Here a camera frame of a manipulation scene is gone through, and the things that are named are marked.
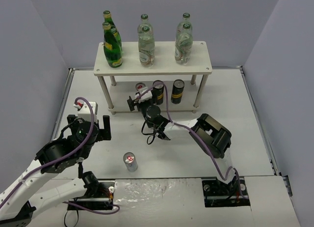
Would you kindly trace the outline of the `silver red can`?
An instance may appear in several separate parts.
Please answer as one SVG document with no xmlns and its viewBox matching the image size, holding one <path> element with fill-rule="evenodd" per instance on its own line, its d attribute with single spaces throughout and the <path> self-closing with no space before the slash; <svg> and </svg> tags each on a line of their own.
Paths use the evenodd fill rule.
<svg viewBox="0 0 314 227">
<path fill-rule="evenodd" d="M 136 157 L 132 152 L 127 152 L 123 156 L 123 161 L 129 172 L 135 172 L 138 168 Z"/>
<path fill-rule="evenodd" d="M 135 89 L 137 92 L 141 93 L 147 89 L 146 85 L 143 82 L 139 82 L 135 85 Z"/>
</svg>

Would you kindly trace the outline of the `black can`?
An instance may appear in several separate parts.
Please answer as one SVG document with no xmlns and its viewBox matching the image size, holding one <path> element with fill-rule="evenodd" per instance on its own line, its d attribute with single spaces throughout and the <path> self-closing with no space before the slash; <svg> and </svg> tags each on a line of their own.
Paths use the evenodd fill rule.
<svg viewBox="0 0 314 227">
<path fill-rule="evenodd" d="M 177 79 L 173 82 L 171 102 L 173 104 L 179 104 L 182 100 L 184 90 L 184 81 Z"/>
<path fill-rule="evenodd" d="M 153 82 L 153 98 L 154 98 L 154 104 L 161 105 L 163 104 L 164 100 L 164 85 L 161 83 L 160 80 L 156 80 Z"/>
</svg>

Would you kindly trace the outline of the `silver red can front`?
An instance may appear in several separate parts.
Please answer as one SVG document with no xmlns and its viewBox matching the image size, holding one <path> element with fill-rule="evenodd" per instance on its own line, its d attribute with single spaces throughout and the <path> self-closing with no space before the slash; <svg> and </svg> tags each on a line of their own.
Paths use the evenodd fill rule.
<svg viewBox="0 0 314 227">
<path fill-rule="evenodd" d="M 123 161 L 129 172 L 135 172 L 138 168 L 136 157 L 132 152 L 127 152 L 123 156 Z"/>
</svg>

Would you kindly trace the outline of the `green glass bottle front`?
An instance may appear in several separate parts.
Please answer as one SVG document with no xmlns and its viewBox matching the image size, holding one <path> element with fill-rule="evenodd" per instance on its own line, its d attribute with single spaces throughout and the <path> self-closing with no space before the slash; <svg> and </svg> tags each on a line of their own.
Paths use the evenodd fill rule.
<svg viewBox="0 0 314 227">
<path fill-rule="evenodd" d="M 109 22 L 103 22 L 104 41 L 103 48 L 107 63 L 112 68 L 120 67 L 123 63 L 122 50 L 117 40 L 117 30 Z"/>
</svg>

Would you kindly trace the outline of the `green glass bottle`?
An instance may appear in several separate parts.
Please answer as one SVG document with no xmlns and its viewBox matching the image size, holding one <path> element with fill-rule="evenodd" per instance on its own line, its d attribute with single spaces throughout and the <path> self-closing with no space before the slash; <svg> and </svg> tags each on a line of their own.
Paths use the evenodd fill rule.
<svg viewBox="0 0 314 227">
<path fill-rule="evenodd" d="M 104 41 L 103 48 L 107 63 L 112 68 L 120 67 L 123 63 L 122 50 L 117 40 L 117 30 L 109 22 L 103 22 Z"/>
<path fill-rule="evenodd" d="M 118 31 L 116 25 L 115 25 L 114 22 L 113 22 L 111 12 L 110 12 L 109 10 L 105 10 L 105 11 L 103 12 L 103 17 L 104 17 L 104 21 L 105 21 L 105 22 L 110 23 L 110 25 L 111 25 L 111 32 L 112 32 L 113 35 L 115 36 L 117 42 L 118 42 L 119 45 L 120 45 L 120 49 L 122 50 L 121 36 L 120 36 L 120 33 L 119 33 L 119 31 Z"/>
</svg>

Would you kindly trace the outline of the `clear bottle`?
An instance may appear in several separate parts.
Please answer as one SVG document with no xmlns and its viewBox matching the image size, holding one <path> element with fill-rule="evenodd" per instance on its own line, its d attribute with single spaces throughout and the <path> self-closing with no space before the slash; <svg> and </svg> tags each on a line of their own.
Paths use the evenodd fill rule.
<svg viewBox="0 0 314 227">
<path fill-rule="evenodd" d="M 181 22 L 179 22 L 179 24 L 177 25 L 177 29 L 176 29 L 176 37 L 178 37 L 182 31 L 183 31 L 183 25 L 187 23 L 187 24 L 190 24 L 190 34 L 192 34 L 192 31 L 193 31 L 193 27 L 192 27 L 192 23 L 190 21 L 190 14 L 189 13 L 184 13 L 183 14 L 183 20 Z"/>
<path fill-rule="evenodd" d="M 141 36 L 145 33 L 148 33 L 149 35 L 154 36 L 154 29 L 153 29 L 153 26 L 149 22 L 148 15 L 142 14 L 140 19 L 141 19 L 141 23 L 138 25 L 138 28 L 137 28 L 138 39 L 140 39 Z"/>
<path fill-rule="evenodd" d="M 155 63 L 155 39 L 149 26 L 142 27 L 138 39 L 139 60 L 142 66 L 150 67 Z"/>
<path fill-rule="evenodd" d="M 176 38 L 175 44 L 175 60 L 178 64 L 187 64 L 193 45 L 193 37 L 191 33 L 191 24 L 184 23 L 182 31 Z"/>
</svg>

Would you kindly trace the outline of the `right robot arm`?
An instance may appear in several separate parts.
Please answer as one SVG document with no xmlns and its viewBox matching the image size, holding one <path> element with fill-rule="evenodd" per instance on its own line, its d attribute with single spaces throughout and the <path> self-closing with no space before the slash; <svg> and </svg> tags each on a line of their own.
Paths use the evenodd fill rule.
<svg viewBox="0 0 314 227">
<path fill-rule="evenodd" d="M 211 158 L 217 170 L 219 181 L 230 184 L 233 179 L 238 185 L 239 194 L 246 199 L 241 190 L 239 174 L 230 158 L 231 132 L 210 115 L 203 113 L 199 118 L 177 122 L 161 115 L 159 106 L 151 99 L 141 102 L 139 96 L 127 100 L 130 111 L 135 108 L 142 113 L 144 124 L 153 130 L 149 136 L 170 141 L 189 134 L 206 155 Z"/>
</svg>

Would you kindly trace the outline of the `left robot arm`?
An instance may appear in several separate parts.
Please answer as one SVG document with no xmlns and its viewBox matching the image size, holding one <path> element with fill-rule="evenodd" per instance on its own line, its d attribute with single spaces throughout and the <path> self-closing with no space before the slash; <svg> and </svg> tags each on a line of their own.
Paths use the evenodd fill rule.
<svg viewBox="0 0 314 227">
<path fill-rule="evenodd" d="M 96 121 L 75 115 L 67 116 L 71 135 L 62 135 L 47 143 L 31 162 L 27 170 L 0 195 L 0 225 L 2 227 L 25 227 L 32 219 L 46 210 L 75 198 L 91 198 L 100 186 L 91 171 L 84 172 L 82 162 L 91 152 L 92 146 L 111 140 L 110 117 L 103 116 L 104 128 Z M 39 192 L 47 182 L 64 170 L 79 165 L 78 177 L 74 180 Z"/>
</svg>

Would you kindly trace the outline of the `white two-tier shelf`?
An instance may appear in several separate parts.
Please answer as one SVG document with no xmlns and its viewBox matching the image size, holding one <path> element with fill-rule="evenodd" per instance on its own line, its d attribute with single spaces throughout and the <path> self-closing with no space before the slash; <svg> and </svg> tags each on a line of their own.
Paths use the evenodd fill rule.
<svg viewBox="0 0 314 227">
<path fill-rule="evenodd" d="M 185 65 L 176 63 L 173 41 L 155 42 L 155 63 L 152 67 L 141 65 L 137 42 L 124 42 L 123 50 L 122 66 L 112 68 L 105 58 L 103 43 L 99 43 L 94 64 L 94 75 L 112 114 L 130 111 L 127 99 L 134 96 L 137 83 L 150 86 L 155 80 L 162 80 L 171 91 L 174 80 L 181 79 L 183 75 L 191 76 L 191 80 L 184 83 L 182 101 L 179 104 L 170 103 L 169 110 L 195 113 L 200 108 L 208 76 L 212 73 L 205 41 L 193 43 L 190 60 Z"/>
</svg>

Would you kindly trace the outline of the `left metal table rail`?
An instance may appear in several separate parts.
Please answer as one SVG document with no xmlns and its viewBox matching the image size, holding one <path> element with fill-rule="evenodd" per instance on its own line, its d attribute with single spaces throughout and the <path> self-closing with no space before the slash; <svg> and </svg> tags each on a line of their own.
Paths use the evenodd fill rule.
<svg viewBox="0 0 314 227">
<path fill-rule="evenodd" d="M 52 137 L 51 139 L 55 139 L 57 134 L 58 134 L 58 130 L 60 127 L 60 124 L 62 122 L 62 117 L 63 117 L 63 113 L 64 113 L 64 109 L 67 103 L 67 99 L 68 99 L 68 95 L 69 95 L 69 91 L 71 88 L 71 84 L 73 81 L 73 76 L 74 76 L 74 68 L 69 68 L 69 72 L 67 75 L 67 79 L 66 79 L 66 83 L 65 83 L 65 87 L 63 90 L 63 95 L 62 95 L 62 99 L 61 99 L 61 104 L 58 110 L 58 114 L 57 114 L 57 118 L 54 124 L 54 128 L 53 128 L 53 132 L 52 132 Z"/>
</svg>

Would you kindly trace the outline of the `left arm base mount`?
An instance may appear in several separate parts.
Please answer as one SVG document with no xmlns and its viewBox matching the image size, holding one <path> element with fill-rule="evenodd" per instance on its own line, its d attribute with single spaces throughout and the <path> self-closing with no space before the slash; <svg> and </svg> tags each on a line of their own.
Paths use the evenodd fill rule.
<svg viewBox="0 0 314 227">
<path fill-rule="evenodd" d="M 94 194 L 70 199 L 69 202 L 93 211 L 113 210 L 114 207 L 112 205 L 115 182 L 113 180 L 99 180 L 99 183 L 100 185 Z"/>
</svg>

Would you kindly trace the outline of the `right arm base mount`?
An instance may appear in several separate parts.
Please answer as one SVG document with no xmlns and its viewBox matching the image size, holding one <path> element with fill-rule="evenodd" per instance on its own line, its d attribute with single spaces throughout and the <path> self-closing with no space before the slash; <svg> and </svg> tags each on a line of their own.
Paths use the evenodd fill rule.
<svg viewBox="0 0 314 227">
<path fill-rule="evenodd" d="M 250 206 L 243 177 L 234 177 L 229 184 L 217 178 L 202 179 L 202 188 L 206 208 Z"/>
</svg>

